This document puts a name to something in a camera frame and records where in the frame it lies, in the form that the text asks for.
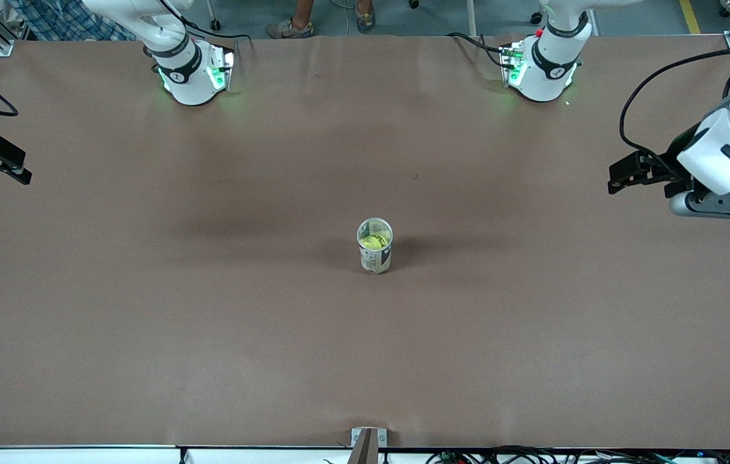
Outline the white blue tennis ball can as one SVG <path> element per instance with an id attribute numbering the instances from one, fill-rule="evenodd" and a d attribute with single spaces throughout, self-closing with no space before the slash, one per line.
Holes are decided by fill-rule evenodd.
<path id="1" fill-rule="evenodd" d="M 383 251 L 371 251 L 361 246 L 359 238 L 370 234 L 382 234 L 390 238 L 391 243 L 388 249 Z M 394 232 L 391 225 L 378 217 L 364 220 L 356 232 L 356 241 L 361 255 L 361 266 L 366 271 L 378 275 L 387 271 L 391 264 L 391 253 L 393 247 Z"/>

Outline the blue plaid shorts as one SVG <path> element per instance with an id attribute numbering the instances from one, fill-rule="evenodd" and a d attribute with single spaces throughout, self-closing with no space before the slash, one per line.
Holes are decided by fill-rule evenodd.
<path id="1" fill-rule="evenodd" d="M 135 41 L 129 30 L 81 0 L 6 0 L 39 41 Z"/>

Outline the large paper table cover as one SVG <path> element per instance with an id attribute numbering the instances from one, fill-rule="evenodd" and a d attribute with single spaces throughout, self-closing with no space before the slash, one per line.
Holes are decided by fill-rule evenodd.
<path id="1" fill-rule="evenodd" d="M 18 44 L 0 445 L 730 449 L 730 220 L 606 191 L 636 85 L 724 46 L 597 37 L 533 104 L 455 39 L 256 39 L 187 108 L 139 44 Z"/>

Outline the white table edge frame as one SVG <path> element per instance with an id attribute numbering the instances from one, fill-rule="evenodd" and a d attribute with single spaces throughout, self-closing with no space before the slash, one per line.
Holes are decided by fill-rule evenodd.
<path id="1" fill-rule="evenodd" d="M 0 464 L 347 464 L 348 446 L 14 445 Z M 385 447 L 389 464 L 730 464 L 730 449 Z"/>

